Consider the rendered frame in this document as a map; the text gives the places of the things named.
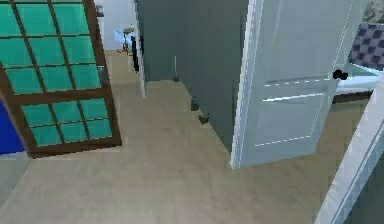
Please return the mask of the brown glass-paned door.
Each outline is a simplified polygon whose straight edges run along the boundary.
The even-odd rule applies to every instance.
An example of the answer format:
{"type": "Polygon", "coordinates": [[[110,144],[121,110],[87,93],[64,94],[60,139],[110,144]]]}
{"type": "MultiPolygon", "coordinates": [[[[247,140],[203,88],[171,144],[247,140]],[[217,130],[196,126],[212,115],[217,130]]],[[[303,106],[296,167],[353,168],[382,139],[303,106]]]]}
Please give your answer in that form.
{"type": "Polygon", "coordinates": [[[95,0],[0,0],[0,99],[31,158],[121,145],[95,0]]]}

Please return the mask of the white panelled room door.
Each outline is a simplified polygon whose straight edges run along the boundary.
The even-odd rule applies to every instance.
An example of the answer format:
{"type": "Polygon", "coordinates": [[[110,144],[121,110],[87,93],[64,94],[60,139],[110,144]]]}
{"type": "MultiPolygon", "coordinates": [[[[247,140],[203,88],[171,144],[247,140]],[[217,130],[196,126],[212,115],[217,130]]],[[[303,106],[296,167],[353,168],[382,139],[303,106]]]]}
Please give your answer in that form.
{"type": "Polygon", "coordinates": [[[230,165],[315,151],[368,0],[249,0],[230,165]]]}

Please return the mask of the white narrow room door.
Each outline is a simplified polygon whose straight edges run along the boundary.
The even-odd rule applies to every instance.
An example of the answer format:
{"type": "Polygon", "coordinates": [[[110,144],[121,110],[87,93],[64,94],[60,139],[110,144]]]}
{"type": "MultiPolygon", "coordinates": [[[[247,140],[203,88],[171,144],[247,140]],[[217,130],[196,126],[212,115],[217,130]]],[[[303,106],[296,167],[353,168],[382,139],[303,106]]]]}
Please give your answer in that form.
{"type": "Polygon", "coordinates": [[[138,56],[138,64],[139,64],[139,73],[140,73],[140,88],[141,94],[143,98],[146,98],[146,89],[145,89],[145,67],[144,67],[144,57],[142,50],[142,38],[141,38],[141,30],[140,30],[140,19],[139,19],[139,7],[138,0],[134,0],[135,4],[135,13],[136,13],[136,39],[137,39],[137,56],[138,56]]]}

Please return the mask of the thin white pole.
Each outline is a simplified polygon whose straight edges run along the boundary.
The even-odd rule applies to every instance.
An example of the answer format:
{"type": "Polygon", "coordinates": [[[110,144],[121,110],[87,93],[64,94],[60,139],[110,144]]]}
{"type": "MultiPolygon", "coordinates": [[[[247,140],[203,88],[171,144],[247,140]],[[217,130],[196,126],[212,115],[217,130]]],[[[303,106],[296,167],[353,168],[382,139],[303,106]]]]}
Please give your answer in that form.
{"type": "Polygon", "coordinates": [[[173,81],[174,82],[180,81],[180,77],[178,76],[178,71],[177,71],[177,56],[176,55],[174,56],[174,78],[173,78],[173,81]]]}

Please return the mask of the small brown table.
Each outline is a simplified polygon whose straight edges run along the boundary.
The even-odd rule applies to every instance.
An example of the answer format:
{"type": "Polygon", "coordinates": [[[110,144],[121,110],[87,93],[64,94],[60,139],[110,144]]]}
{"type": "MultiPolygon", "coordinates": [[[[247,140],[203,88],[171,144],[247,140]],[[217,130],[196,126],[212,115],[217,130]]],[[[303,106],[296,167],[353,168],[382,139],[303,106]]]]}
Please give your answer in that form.
{"type": "Polygon", "coordinates": [[[129,40],[131,39],[130,35],[134,32],[133,28],[125,28],[123,30],[123,38],[124,38],[124,43],[123,43],[123,50],[126,53],[131,52],[131,47],[129,46],[129,40]]]}

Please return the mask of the white bed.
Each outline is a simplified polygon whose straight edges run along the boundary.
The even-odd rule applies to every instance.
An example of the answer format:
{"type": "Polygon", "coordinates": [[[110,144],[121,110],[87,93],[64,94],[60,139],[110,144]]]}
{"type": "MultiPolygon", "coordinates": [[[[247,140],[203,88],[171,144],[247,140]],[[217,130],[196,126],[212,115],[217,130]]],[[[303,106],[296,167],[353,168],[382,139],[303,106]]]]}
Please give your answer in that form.
{"type": "Polygon", "coordinates": [[[377,70],[347,63],[344,70],[348,73],[346,80],[337,86],[333,104],[369,99],[384,70],[377,70]]]}

